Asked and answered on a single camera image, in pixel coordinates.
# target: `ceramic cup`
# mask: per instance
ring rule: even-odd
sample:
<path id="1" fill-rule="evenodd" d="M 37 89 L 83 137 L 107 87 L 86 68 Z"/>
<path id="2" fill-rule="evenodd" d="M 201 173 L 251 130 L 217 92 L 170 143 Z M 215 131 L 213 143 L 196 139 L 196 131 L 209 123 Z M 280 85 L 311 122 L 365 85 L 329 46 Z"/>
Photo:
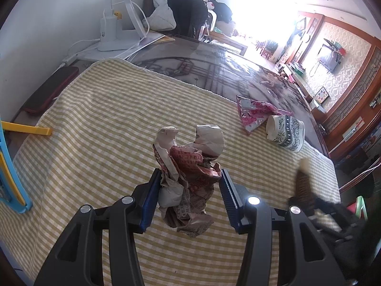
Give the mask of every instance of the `ceramic cup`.
<path id="1" fill-rule="evenodd" d="M 304 123 L 288 115 L 269 116 L 266 125 L 267 139 L 278 145 L 298 152 L 304 143 Z"/>

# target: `crumpled paper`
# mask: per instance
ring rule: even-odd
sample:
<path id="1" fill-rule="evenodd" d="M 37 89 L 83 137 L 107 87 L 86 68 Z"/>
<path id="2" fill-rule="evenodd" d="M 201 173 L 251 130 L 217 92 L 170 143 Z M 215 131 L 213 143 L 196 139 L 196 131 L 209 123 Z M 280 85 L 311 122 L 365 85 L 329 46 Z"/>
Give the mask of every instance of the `crumpled paper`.
<path id="1" fill-rule="evenodd" d="M 270 115 L 289 115 L 291 112 L 277 109 L 268 102 L 259 102 L 237 96 L 238 114 L 248 134 L 262 125 Z"/>
<path id="2" fill-rule="evenodd" d="M 178 132 L 173 126 L 161 128 L 153 144 L 162 171 L 159 209 L 168 226 L 195 238 L 213 223 L 205 206 L 221 178 L 220 165 L 211 162 L 225 148 L 224 135 L 219 126 L 198 125 L 195 141 L 178 146 Z"/>

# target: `wallpaper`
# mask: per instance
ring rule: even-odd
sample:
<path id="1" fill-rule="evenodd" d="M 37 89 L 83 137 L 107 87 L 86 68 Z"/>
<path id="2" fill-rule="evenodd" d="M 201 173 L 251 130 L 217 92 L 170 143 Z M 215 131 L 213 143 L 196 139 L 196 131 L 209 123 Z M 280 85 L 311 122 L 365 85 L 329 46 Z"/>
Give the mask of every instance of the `wallpaper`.
<path id="1" fill-rule="evenodd" d="M 329 73 L 322 65 L 316 69 L 317 53 L 323 44 L 327 45 L 323 40 L 324 38 L 340 43 L 346 51 L 346 55 L 341 59 L 341 64 L 335 68 L 333 73 Z M 323 102 L 325 110 L 331 109 L 342 96 L 359 71 L 369 49 L 370 43 L 361 37 L 328 22 L 322 24 L 314 43 L 301 64 L 306 69 L 305 81 L 308 85 L 306 89 L 311 96 L 315 96 L 323 86 L 327 90 L 329 98 Z"/>

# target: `yellow checkered cloth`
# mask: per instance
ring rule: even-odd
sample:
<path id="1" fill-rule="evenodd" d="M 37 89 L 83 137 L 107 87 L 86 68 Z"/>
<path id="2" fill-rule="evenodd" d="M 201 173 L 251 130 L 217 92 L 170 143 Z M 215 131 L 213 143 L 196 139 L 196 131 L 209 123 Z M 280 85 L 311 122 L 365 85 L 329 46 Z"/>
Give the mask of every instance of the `yellow checkered cloth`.
<path id="1" fill-rule="evenodd" d="M 340 201 L 332 161 L 305 143 L 293 153 L 266 140 L 264 126 L 247 136 L 237 105 L 176 79 L 120 59 L 97 62 L 73 81 L 38 123 L 50 137 L 29 135 L 14 160 L 33 208 L 17 214 L 0 204 L 0 240 L 35 279 L 56 239 L 83 204 L 112 205 L 149 180 L 159 167 L 152 151 L 156 132 L 180 129 L 179 145 L 192 142 L 196 125 L 216 124 L 226 149 L 217 159 L 235 183 L 271 206 L 286 208 L 294 192 L 298 160 L 311 158 L 312 189 Z M 206 211 L 214 224 L 191 239 L 161 220 L 136 235 L 146 285 L 235 285 L 246 236 L 230 227 L 218 184 Z M 278 241 L 274 235 L 270 285 L 277 283 Z M 111 284 L 104 236 L 104 281 Z"/>

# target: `yellow plastic stick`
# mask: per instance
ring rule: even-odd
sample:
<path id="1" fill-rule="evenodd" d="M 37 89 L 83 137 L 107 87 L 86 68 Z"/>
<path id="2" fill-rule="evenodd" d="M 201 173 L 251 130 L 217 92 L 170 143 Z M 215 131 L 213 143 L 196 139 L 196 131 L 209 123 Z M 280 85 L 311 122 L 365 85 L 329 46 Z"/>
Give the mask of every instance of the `yellow plastic stick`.
<path id="1" fill-rule="evenodd" d="M 19 125 L 17 123 L 4 122 L 4 121 L 1 121 L 1 126 L 4 130 L 7 130 L 7 131 L 33 133 L 33 134 L 40 134 L 40 135 L 51 135 L 52 133 L 51 128 L 41 128 L 41 127 Z"/>
<path id="2" fill-rule="evenodd" d="M 26 205 L 25 200 L 22 197 L 22 195 L 20 194 L 20 191 L 17 188 L 15 182 L 13 181 L 12 175 L 9 172 L 8 166 L 5 163 L 5 158 L 4 158 L 3 152 L 1 152 L 1 151 L 0 151 L 0 168 L 3 171 L 5 179 L 9 185 L 9 187 L 11 188 L 12 193 L 16 196 L 16 199 L 18 200 L 18 202 L 20 202 L 22 205 L 25 206 Z"/>

